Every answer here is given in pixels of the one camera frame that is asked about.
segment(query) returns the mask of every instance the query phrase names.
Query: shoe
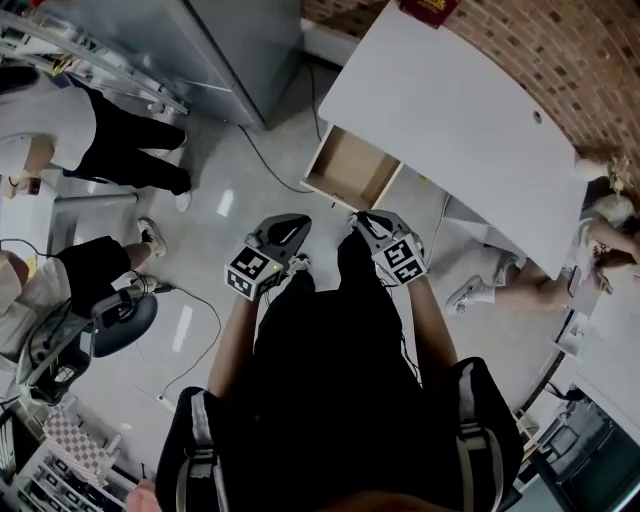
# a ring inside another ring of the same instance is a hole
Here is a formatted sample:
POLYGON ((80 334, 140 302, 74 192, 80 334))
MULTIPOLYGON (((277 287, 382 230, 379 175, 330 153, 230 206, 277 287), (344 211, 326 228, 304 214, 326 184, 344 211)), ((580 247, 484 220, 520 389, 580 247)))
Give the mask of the shoe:
POLYGON ((155 222, 146 217, 138 219, 138 230, 143 243, 151 246, 151 254, 154 258, 162 258, 167 254, 167 244, 160 236, 155 222))
MULTIPOLYGON (((189 137, 187 136, 187 133, 185 132, 184 140, 180 143, 178 148, 181 148, 182 146, 184 146, 187 143, 187 139, 188 138, 189 137)), ((167 156, 172 151, 175 151, 176 149, 154 149, 153 152, 154 152, 155 156, 157 156, 158 158, 162 158, 162 157, 167 156)))
POLYGON ((511 266, 518 266, 518 257, 515 254, 509 254, 502 260, 493 277, 493 286, 504 286, 507 283, 507 272, 511 266))
POLYGON ((184 213, 191 206, 191 190, 187 192, 183 192, 182 194, 175 196, 176 197, 176 208, 180 213, 184 213))
POLYGON ((356 229, 356 223, 358 222, 358 214, 352 213, 347 217, 347 234, 353 233, 353 230, 356 229))
POLYGON ((289 260, 289 269, 287 275, 292 276, 296 272, 302 272, 303 270, 309 271, 311 268, 311 259, 304 253, 296 254, 289 260))
POLYGON ((127 274, 127 281, 129 281, 130 286, 135 286, 144 293, 152 293, 159 284, 155 277, 143 275, 142 279, 140 279, 140 276, 135 272, 129 272, 127 274))
POLYGON ((445 305, 445 310, 449 315, 463 315, 467 312, 470 299, 474 292, 483 285, 480 276, 473 276, 464 285, 458 288, 445 305))

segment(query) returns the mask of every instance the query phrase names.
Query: checkerboard pattern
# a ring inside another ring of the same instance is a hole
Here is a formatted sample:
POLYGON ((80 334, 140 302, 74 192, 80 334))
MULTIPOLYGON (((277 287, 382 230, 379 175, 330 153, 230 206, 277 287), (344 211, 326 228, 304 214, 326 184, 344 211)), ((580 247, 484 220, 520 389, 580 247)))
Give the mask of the checkerboard pattern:
POLYGON ((51 451, 77 476, 91 485, 102 487, 107 471, 114 463, 104 448, 74 425, 60 408, 54 408, 44 424, 51 451))

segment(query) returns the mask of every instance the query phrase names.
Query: open drawer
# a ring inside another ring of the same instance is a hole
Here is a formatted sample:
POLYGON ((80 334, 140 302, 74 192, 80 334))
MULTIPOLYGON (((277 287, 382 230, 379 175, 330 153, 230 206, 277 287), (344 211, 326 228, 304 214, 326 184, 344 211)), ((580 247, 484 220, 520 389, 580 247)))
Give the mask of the open drawer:
POLYGON ((377 208, 401 167, 381 149, 331 126, 301 183, 351 210, 370 210, 377 208))

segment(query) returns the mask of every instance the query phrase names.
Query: office chair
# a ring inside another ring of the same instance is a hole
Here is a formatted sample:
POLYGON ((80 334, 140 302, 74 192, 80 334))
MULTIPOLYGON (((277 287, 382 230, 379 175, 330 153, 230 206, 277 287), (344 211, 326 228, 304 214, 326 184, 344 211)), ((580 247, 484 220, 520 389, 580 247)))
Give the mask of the office chair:
POLYGON ((98 302, 91 318, 70 310, 51 316, 44 341, 22 347, 16 382, 20 392, 41 405, 57 405, 93 357, 107 357, 135 342, 153 323, 158 300, 129 286, 98 302))

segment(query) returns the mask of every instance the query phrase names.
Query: hand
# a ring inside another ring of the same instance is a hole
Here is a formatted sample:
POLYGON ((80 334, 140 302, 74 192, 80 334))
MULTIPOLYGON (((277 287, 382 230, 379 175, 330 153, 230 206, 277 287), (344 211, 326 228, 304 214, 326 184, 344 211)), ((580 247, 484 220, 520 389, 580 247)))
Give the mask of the hand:
POLYGON ((16 184, 15 187, 9 181, 8 176, 2 177, 2 195, 7 199, 13 199, 16 196, 16 192, 18 189, 17 185, 19 182, 16 182, 15 178, 12 181, 16 184))
POLYGON ((609 295, 613 293, 613 286, 611 286, 609 279, 607 279, 607 276, 604 275, 602 269, 596 270, 595 278, 598 290, 600 290, 601 292, 607 292, 609 295))

